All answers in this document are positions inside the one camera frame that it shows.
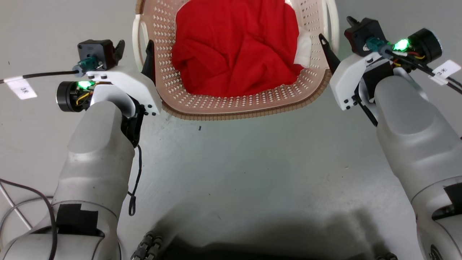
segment white cloth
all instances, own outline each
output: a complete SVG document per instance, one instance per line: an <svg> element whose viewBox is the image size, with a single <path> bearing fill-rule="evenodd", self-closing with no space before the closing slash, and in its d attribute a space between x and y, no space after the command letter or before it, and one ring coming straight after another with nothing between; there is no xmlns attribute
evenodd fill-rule
<svg viewBox="0 0 462 260"><path fill-rule="evenodd" d="M297 52L295 54L294 64L300 64L303 68L310 67L311 61L311 33L302 27L297 39Z"/></svg>

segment green led light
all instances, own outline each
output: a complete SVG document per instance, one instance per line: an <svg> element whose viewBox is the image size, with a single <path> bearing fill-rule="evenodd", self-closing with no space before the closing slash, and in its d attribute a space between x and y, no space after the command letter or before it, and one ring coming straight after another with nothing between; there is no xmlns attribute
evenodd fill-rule
<svg viewBox="0 0 462 260"><path fill-rule="evenodd" d="M408 39L402 39L393 46L393 50L405 51L409 48L410 42Z"/></svg>
<svg viewBox="0 0 462 260"><path fill-rule="evenodd" d="M95 83L93 81L79 81L77 86L81 89L88 89L89 87L93 86Z"/></svg>

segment perforated basket wall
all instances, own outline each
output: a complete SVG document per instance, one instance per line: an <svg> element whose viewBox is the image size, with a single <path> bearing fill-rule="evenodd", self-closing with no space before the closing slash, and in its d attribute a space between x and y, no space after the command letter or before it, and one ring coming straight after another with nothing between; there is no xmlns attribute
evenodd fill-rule
<svg viewBox="0 0 462 260"><path fill-rule="evenodd" d="M286 0L295 10L298 24L311 32L310 68L302 70L292 85L233 98L191 95L185 90L179 72L173 68L171 50L175 43L175 17L186 2L138 0L136 6L142 27L146 24L147 36L154 41L156 88L168 113L188 120L252 118L304 107L323 93L331 74L318 39L320 33L325 33L323 15L326 12L322 10L322 0Z"/></svg>

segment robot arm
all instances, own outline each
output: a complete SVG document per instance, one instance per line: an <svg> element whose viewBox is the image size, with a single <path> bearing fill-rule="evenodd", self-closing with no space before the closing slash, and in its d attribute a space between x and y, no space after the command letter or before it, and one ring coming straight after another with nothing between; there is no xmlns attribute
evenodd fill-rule
<svg viewBox="0 0 462 260"><path fill-rule="evenodd" d="M354 105L359 103L375 122L385 156L414 209L423 257L461 260L462 141L409 76L415 68L392 68L389 57L371 52L371 37L387 42L380 27L371 26L378 23L365 19L351 24L345 35L355 53L331 68L335 99L342 110L358 101ZM428 30L409 39L413 51L429 57L424 62L441 56L441 46Z"/></svg>
<svg viewBox="0 0 462 260"><path fill-rule="evenodd" d="M63 82L57 103L63 111L86 110L68 145L52 206L58 228L55 259L120 259L117 223L143 117L160 112L153 62L144 74L117 66L123 44L80 43L74 67L91 82ZM2 249L0 259L46 259L52 244L45 217Z"/></svg>

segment white plastic mount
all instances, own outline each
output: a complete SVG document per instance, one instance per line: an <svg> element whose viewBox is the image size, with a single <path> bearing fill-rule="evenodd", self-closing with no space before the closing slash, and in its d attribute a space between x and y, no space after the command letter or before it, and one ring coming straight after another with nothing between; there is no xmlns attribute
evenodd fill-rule
<svg viewBox="0 0 462 260"><path fill-rule="evenodd" d="M334 92L335 101L342 110L353 107L354 91L363 77L367 67L382 56L373 52L366 57L352 54L343 60L330 80L330 87Z"/></svg>
<svg viewBox="0 0 462 260"><path fill-rule="evenodd" d="M98 84L93 91L93 96L91 97L91 105L94 105L98 102L110 101L116 105L122 115L127 118L133 117L136 113L136 107L133 100L125 93L123 90L114 85Z"/></svg>
<svg viewBox="0 0 462 260"><path fill-rule="evenodd" d="M144 105L149 114L159 114L162 110L162 100L154 82L137 70L115 66L107 71L89 71L87 76L94 76L93 81L110 82Z"/></svg>

